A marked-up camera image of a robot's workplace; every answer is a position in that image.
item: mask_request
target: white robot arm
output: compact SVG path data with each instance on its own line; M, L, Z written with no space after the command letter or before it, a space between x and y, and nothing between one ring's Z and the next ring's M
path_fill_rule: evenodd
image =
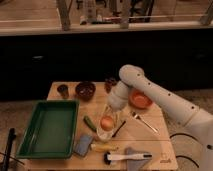
M114 110L125 107L132 87L144 92L158 104L171 118L185 126L203 145L200 171L213 170L213 116L199 106L175 95L151 82L141 68L124 65L119 76L121 81L108 97L108 104Z

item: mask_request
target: cup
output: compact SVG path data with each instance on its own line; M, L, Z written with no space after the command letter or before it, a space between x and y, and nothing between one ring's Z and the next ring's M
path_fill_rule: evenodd
M68 91L68 86L65 84L61 84L57 87L58 93L61 95L63 99L68 99L69 98L69 91Z

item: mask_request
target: egg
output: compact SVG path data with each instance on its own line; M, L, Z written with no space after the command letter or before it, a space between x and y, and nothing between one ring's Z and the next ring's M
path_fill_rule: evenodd
M105 131L111 131L114 128L114 120L111 116L103 116L100 120L101 128Z

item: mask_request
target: fork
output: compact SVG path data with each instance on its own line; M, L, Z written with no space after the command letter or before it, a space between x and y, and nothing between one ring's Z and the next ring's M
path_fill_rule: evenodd
M154 132L158 133L158 130L156 128L154 128L153 126L151 126L149 123L147 123L143 118L141 118L136 112L131 112L131 115L133 116L133 118L141 121L142 123L144 123L146 126L148 126L150 129L152 129Z

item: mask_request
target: green plastic tray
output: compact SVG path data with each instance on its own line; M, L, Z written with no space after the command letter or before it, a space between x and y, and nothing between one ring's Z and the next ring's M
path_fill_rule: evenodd
M17 158L52 159L72 155L78 101L39 101L35 106Z

